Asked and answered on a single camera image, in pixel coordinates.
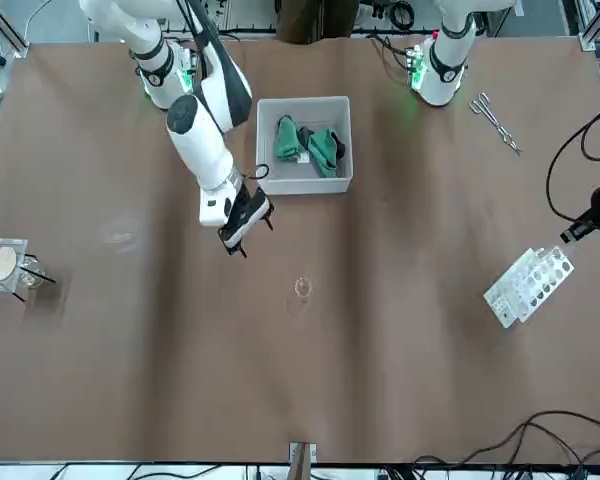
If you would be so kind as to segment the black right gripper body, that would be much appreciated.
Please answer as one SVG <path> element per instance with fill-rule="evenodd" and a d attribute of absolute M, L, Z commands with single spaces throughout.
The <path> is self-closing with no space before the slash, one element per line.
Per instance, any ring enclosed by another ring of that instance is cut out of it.
<path fill-rule="evenodd" d="M 220 227 L 229 236 L 239 233 L 243 237 L 262 217 L 272 213 L 272 203 L 261 187 L 257 187 L 251 194 L 245 185 L 242 185 L 238 196 L 231 208 L 227 223 Z"/>

